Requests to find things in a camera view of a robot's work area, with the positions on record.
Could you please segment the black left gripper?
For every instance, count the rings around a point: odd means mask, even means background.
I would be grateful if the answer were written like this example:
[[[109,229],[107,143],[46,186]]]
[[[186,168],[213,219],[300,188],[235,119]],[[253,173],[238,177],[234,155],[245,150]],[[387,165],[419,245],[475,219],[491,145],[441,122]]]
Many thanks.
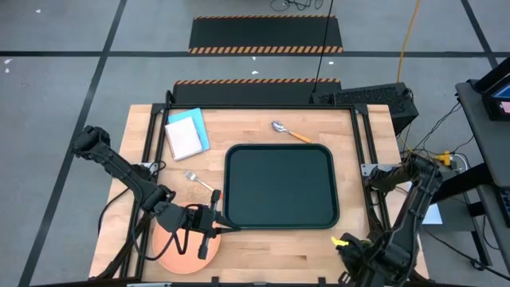
[[[198,249],[198,258],[206,258],[208,253],[208,244],[211,238],[219,234],[228,234],[239,232],[239,226],[228,218],[217,213],[216,207],[218,199],[212,198],[209,206],[191,203],[187,206],[178,206],[170,202],[160,202],[156,207],[157,223],[171,234],[163,249],[156,255],[161,258],[173,241],[176,241],[177,249],[180,254],[187,250],[187,242],[191,231],[203,234],[201,245]],[[183,246],[179,245],[177,230],[185,230],[185,239]]]

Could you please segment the orange round plate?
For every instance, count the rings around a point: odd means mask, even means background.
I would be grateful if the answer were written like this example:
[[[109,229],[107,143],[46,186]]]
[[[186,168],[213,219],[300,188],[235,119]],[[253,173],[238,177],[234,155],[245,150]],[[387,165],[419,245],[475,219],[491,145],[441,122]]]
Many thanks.
[[[155,224],[152,236],[152,249],[154,255],[158,255],[167,244],[172,233],[167,232],[158,223]],[[199,246],[202,243],[203,234],[190,231],[188,234],[188,245],[184,254],[179,254],[176,241],[173,240],[167,251],[158,260],[158,263],[165,269],[176,274],[190,274],[205,268],[212,261],[220,247],[221,236],[212,238],[208,243],[208,252],[205,259],[198,258]]]

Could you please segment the fork with orange handle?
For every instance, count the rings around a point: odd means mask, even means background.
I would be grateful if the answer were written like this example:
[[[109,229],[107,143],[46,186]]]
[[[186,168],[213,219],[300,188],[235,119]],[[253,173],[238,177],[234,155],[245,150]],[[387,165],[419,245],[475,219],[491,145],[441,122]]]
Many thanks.
[[[209,184],[205,183],[204,181],[202,181],[194,172],[186,171],[185,172],[185,176],[190,181],[199,183],[202,186],[204,186],[210,192],[211,195],[214,193],[215,189],[211,185],[209,185]]]

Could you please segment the spoon with yellow-orange handle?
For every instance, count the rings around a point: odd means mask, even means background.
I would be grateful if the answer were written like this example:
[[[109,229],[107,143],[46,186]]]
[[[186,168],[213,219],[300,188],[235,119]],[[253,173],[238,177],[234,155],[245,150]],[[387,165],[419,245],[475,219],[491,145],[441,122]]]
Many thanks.
[[[297,138],[297,139],[299,139],[299,140],[301,140],[301,141],[303,141],[303,142],[305,142],[305,143],[307,143],[307,144],[310,144],[310,143],[312,142],[312,141],[311,141],[308,137],[306,137],[306,136],[302,136],[301,134],[298,134],[298,133],[296,133],[296,132],[292,132],[292,131],[288,130],[288,129],[287,129],[287,128],[286,128],[286,127],[285,127],[285,126],[284,126],[281,122],[279,122],[279,121],[273,121],[273,122],[271,123],[271,125],[272,125],[272,127],[273,127],[276,131],[278,131],[278,132],[285,132],[285,133],[288,133],[289,135],[291,135],[291,136],[293,136],[293,137],[295,137],[295,138]]]

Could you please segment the dark green plastic tray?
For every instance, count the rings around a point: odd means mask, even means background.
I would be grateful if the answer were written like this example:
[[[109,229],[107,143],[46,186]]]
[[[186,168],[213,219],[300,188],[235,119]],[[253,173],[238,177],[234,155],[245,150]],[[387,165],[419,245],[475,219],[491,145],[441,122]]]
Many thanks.
[[[318,143],[232,146],[225,157],[223,213],[244,230],[333,227],[340,208],[330,150]]]

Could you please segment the white paper sheet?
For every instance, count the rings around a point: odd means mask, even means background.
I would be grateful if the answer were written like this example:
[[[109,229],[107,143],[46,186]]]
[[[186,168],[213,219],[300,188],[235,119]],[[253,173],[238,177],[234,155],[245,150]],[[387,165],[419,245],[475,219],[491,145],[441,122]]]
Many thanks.
[[[442,225],[443,221],[441,218],[441,213],[439,210],[439,206],[437,203],[432,204],[428,207],[426,212],[426,216],[422,222],[423,225]]]

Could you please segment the white spiral notebook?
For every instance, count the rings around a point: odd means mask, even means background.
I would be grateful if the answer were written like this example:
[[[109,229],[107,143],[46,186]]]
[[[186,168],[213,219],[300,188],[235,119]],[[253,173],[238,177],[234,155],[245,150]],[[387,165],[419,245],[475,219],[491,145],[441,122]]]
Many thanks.
[[[202,151],[202,143],[191,117],[167,124],[165,132],[175,161],[186,159]]]

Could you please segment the black desk support bar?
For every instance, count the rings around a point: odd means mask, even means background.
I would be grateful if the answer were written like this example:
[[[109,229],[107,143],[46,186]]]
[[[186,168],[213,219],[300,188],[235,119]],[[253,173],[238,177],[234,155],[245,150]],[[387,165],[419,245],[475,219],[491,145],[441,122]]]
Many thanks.
[[[431,204],[443,201],[454,195],[469,191],[480,185],[492,183],[492,176],[486,163],[481,163],[451,179],[441,183],[441,186],[431,199]]]

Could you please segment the black hazard-striped ramp mat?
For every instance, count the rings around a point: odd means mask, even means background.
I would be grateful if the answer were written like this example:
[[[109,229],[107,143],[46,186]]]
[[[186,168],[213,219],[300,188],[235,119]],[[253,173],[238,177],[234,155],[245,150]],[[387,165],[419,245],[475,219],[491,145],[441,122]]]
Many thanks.
[[[182,80],[174,84],[176,104],[307,104],[314,95],[341,89],[338,78]]]
[[[189,54],[336,54],[338,19],[327,15],[234,15],[194,18]]]

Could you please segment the black perforated computer case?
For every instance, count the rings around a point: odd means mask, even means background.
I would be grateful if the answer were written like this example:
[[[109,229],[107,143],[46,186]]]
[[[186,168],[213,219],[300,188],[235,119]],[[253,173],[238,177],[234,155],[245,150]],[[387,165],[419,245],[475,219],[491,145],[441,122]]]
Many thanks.
[[[419,115],[414,104],[412,90],[407,88],[404,83],[315,93],[310,96],[309,103],[333,106],[356,104],[386,105],[389,108],[396,135],[400,134]]]

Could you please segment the dark grey desk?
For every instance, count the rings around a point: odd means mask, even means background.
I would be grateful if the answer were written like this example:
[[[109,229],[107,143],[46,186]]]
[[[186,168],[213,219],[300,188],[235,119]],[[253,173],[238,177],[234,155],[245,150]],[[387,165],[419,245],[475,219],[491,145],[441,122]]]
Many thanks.
[[[458,83],[455,89],[493,182],[510,189],[510,122],[490,120],[482,95],[469,82]]]

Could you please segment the black monitor blue screen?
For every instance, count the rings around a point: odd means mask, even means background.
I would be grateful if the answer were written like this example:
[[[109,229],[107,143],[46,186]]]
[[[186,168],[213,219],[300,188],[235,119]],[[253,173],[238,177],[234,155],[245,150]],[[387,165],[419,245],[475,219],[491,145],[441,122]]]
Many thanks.
[[[510,57],[478,80],[473,89],[492,121],[510,121]]]

